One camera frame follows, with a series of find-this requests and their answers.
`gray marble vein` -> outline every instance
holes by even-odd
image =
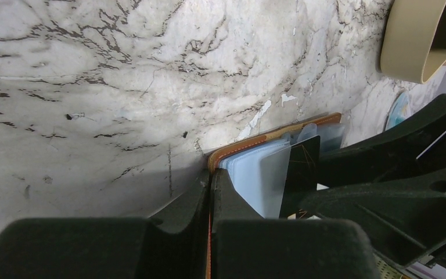
[[[325,112],[346,144],[401,91],[378,71],[393,0],[0,0],[0,230],[147,216],[205,154]]]

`wallet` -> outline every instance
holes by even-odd
[[[210,173],[214,173],[214,171],[218,168],[220,161],[223,159],[239,153],[245,150],[248,150],[252,147],[259,146],[265,144],[266,142],[270,142],[272,140],[280,138],[285,133],[293,133],[302,130],[306,125],[315,123],[318,126],[323,124],[334,124],[339,123],[341,121],[341,113],[332,113],[323,117],[316,117],[313,119],[308,119],[301,121],[299,123],[294,123],[288,126],[284,126],[278,128],[276,130],[272,130],[268,133],[264,133],[261,135],[257,135],[255,137],[251,137],[248,139],[244,139],[242,141],[227,145],[220,149],[214,151],[208,159],[208,169]]]

